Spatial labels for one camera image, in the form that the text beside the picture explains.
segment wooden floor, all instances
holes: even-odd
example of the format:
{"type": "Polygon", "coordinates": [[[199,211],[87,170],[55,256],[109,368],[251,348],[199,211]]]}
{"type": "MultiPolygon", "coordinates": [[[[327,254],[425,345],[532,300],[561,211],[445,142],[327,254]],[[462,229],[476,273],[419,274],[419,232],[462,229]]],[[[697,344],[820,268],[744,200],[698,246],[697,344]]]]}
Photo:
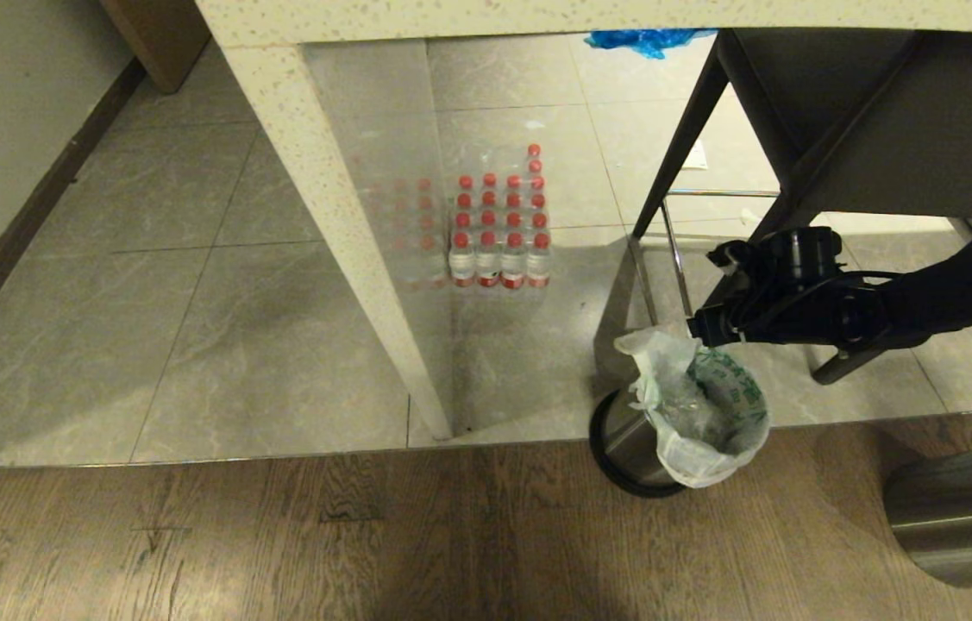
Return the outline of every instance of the wooden floor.
{"type": "Polygon", "coordinates": [[[664,500],[573,442],[0,469],[0,618],[972,618],[880,493],[967,448],[972,416],[779,430],[664,500]]]}

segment black cable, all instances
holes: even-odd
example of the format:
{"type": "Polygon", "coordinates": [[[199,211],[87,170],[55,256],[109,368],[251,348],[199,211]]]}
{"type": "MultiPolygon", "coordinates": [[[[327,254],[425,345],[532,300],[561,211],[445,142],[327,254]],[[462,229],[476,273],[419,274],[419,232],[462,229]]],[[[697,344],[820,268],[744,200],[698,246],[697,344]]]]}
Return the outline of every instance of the black cable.
{"type": "Polygon", "coordinates": [[[834,280],[852,279],[852,278],[897,279],[902,275],[903,274],[897,274],[896,272],[879,272],[876,270],[861,270],[857,272],[845,272],[842,274],[838,274],[837,276],[831,276],[831,278],[828,279],[822,279],[818,283],[813,284],[812,286],[806,288],[804,291],[801,291],[800,293],[793,295],[792,298],[782,299],[780,304],[777,304],[773,308],[770,308],[769,311],[766,311],[766,314],[761,315],[761,317],[758,317],[757,319],[755,319],[755,321],[750,322],[749,325],[744,327],[744,330],[757,329],[758,326],[765,326],[766,323],[774,321],[774,319],[776,319],[781,313],[784,313],[784,311],[792,307],[793,304],[796,304],[801,299],[808,298],[809,295],[812,295],[813,293],[816,293],[816,291],[821,290],[822,287],[828,286],[829,284],[833,283],[834,280]]]}

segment trash bag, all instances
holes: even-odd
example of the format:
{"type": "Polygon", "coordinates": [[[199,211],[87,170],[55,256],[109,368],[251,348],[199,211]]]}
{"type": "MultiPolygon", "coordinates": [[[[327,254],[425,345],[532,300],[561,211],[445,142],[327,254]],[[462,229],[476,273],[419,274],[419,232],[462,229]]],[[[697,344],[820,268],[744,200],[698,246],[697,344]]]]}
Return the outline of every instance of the trash bag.
{"type": "Polygon", "coordinates": [[[589,47],[612,50],[627,46],[648,59],[666,58],[667,47],[686,46],[700,36],[714,35],[714,28],[656,28],[655,30],[595,30],[585,38],[589,47]]]}
{"type": "Polygon", "coordinates": [[[615,341],[639,366],[632,408],[658,433],[658,459],[676,482],[708,487],[744,467],[769,436],[762,390],[723,351],[660,327],[615,341]]]}

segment robotic arm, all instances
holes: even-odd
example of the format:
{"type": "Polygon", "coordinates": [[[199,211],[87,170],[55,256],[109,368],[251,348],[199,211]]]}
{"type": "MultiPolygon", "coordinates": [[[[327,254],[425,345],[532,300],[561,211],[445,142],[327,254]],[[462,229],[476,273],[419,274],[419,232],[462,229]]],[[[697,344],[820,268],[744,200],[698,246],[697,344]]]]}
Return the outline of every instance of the robotic arm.
{"type": "Polygon", "coordinates": [[[841,250],[841,237],[826,227],[718,245],[707,258],[726,274],[726,294],[699,308],[689,330],[709,347],[832,345],[839,349],[839,363],[829,362],[814,374],[821,384],[830,384],[885,350],[914,347],[932,335],[972,326],[972,242],[951,258],[908,274],[844,272],[837,263],[841,250]],[[842,365],[851,358],[856,362],[842,365]]]}

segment pack of water bottles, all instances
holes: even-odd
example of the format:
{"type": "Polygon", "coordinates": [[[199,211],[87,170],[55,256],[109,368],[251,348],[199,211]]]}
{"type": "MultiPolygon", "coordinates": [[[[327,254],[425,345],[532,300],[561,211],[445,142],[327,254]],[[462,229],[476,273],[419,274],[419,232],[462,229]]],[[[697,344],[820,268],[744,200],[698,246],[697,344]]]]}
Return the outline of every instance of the pack of water bottles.
{"type": "Polygon", "coordinates": [[[551,280],[551,229],[540,145],[489,153],[455,178],[448,267],[455,286],[509,290],[551,280]]]}

